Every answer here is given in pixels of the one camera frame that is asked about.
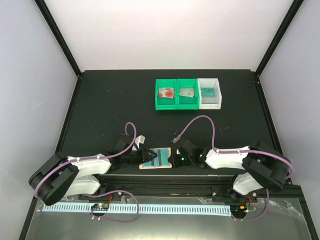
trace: cable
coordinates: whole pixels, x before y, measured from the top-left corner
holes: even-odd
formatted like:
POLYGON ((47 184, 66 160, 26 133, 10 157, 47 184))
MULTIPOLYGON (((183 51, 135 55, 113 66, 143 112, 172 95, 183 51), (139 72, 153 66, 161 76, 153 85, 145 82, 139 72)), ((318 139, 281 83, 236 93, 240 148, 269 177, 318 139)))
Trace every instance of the cable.
POLYGON ((240 219, 240 218, 235 218, 235 216, 231 213, 231 217, 235 220, 235 221, 244 221, 244 222, 251 222, 251 221, 255 221, 258 220, 260 218, 262 218, 268 211, 269 208, 269 191, 268 189, 266 189, 266 204, 265 204, 265 208, 263 210, 263 212, 259 215, 256 216, 254 218, 250 218, 250 219, 240 219))
POLYGON ((184 134, 184 132, 187 130, 187 128, 197 119, 199 118, 206 118, 208 120, 210 120, 211 125, 212 125, 212 149, 213 151, 215 151, 218 154, 261 154, 261 155, 266 155, 275 159, 278 159, 279 161, 283 162, 284 164, 288 165, 290 168, 290 174, 286 176, 285 179, 288 179, 290 177, 292 177, 293 174, 295 174, 295 168, 294 166, 292 166, 292 164, 287 161, 286 159, 284 159, 283 157, 280 157, 278 155, 275 155, 273 153, 269 153, 269 152, 265 152, 265 151, 259 151, 259 150, 234 150, 234 151, 223 151, 220 149, 215 148, 215 134, 216 134, 216 130, 215 130, 215 124, 212 121, 212 119, 206 115, 200 115, 200 116, 196 116, 194 119, 192 119, 186 126, 185 128, 182 130, 182 132, 172 140, 172 142, 175 144, 180 138, 181 136, 184 134))
POLYGON ((130 220, 118 220, 118 219, 114 219, 114 218, 110 218, 110 217, 102 217, 102 216, 97 217, 97 216, 94 216, 94 209, 92 209, 92 211, 91 211, 92 219, 94 219, 94 218, 105 219, 105 220, 109 220, 109 221, 116 222, 116 223, 126 224, 126 223, 131 223, 131 222, 133 222, 134 220, 136 220, 138 218, 138 216, 139 216, 139 208, 140 208, 139 207, 139 202, 138 202, 138 199, 131 192, 128 192, 128 191, 125 191, 125 190, 114 190, 114 191, 109 191, 109 192, 106 192, 106 193, 100 194, 100 195, 90 195, 90 194, 84 194, 84 195, 89 197, 89 198, 100 198, 100 197, 104 197, 104 196, 107 196, 109 194, 114 194, 114 193, 118 193, 118 192, 125 193, 125 194, 128 194, 131 197, 133 197, 133 199, 136 202, 136 214, 135 214, 135 216, 130 220))
MULTIPOLYGON (((134 131, 134 135, 133 135, 133 140, 132 142, 130 143, 130 145, 122 150, 121 152, 117 153, 117 154, 114 154, 114 155, 109 155, 109 156, 104 156, 104 157, 99 157, 99 159, 109 159, 109 158, 115 158, 115 157, 118 157, 120 156, 121 154, 125 153, 126 151, 128 151, 130 148, 132 148, 133 144, 135 143, 135 140, 136 140, 136 137, 137 137, 137 129, 136 129, 136 126, 132 123, 132 122, 127 122, 126 125, 124 126, 124 132, 125 134, 128 134, 127 132, 127 127, 128 125, 131 125, 133 127, 133 131, 134 131)), ((44 176, 44 178, 38 183, 38 185, 35 187, 34 189, 34 197, 36 199, 39 199, 39 195, 38 195, 38 191, 40 189, 40 187, 44 184, 44 182, 50 178, 55 172, 57 172, 59 169, 63 168, 64 166, 68 165, 68 164, 71 164, 71 163, 74 163, 74 162, 77 162, 77 161, 84 161, 84 160, 89 160, 89 159, 92 159, 94 157, 96 157, 97 155, 95 156, 85 156, 85 157, 77 157, 77 159, 73 159, 73 160, 68 160, 62 164, 60 164, 59 166, 56 166, 53 170, 51 170, 46 176, 44 176)))

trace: black table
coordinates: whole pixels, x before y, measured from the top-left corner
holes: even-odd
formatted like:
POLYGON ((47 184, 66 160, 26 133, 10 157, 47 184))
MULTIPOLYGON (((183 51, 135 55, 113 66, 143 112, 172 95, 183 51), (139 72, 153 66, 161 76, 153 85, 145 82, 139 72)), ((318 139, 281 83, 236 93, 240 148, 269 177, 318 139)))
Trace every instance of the black table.
MULTIPOLYGON (((216 128, 217 148, 240 148, 254 141, 273 146, 255 75, 250 70, 87 70, 81 77, 72 114, 60 151, 68 156, 103 153, 118 141, 127 122, 146 137, 149 148, 170 147, 185 125, 198 115, 207 115, 216 128), (155 109, 155 80, 218 78, 222 93, 220 110, 155 109)), ((199 119, 184 135, 199 147, 209 147, 212 127, 199 119)), ((163 168, 139 170, 138 166, 114 175, 234 175, 235 169, 163 168)))

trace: white panel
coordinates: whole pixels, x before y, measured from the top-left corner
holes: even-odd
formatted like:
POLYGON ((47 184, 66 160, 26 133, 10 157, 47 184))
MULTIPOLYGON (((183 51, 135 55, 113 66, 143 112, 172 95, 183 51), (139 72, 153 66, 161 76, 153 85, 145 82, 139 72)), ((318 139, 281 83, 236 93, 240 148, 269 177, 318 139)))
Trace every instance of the white panel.
POLYGON ((285 155, 320 234, 320 1, 304 1, 261 76, 285 155))
POLYGON ((256 70, 293 0, 47 0, 80 69, 256 70))
POLYGON ((18 239, 29 177, 54 153, 76 76, 32 0, 0 4, 0 239, 18 239))

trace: black frame post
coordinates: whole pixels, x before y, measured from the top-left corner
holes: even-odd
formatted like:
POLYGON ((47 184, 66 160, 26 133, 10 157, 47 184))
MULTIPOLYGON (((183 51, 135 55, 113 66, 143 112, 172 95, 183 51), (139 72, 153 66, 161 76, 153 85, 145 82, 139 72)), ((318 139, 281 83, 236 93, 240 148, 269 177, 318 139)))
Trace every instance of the black frame post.
POLYGON ((290 23, 294 19, 296 13, 298 12, 301 4, 304 2, 304 0, 294 0, 286 13, 280 27, 276 31, 276 34, 274 35, 268 49, 266 50, 258 68, 255 71, 255 74, 259 77, 263 70, 265 69, 266 65, 268 64, 272 54, 276 50, 278 44, 280 43, 282 37, 285 35, 290 23))
POLYGON ((75 60, 74 56, 72 55, 64 37, 62 36, 53 16, 51 15, 47 4, 45 3, 44 0, 34 0, 34 1, 38 5, 38 8, 40 9, 46 23, 49 25, 55 39, 58 41, 64 55, 68 59, 75 75, 77 77, 80 77, 82 72, 81 72, 80 68, 78 67, 78 64, 76 63, 76 60, 75 60))

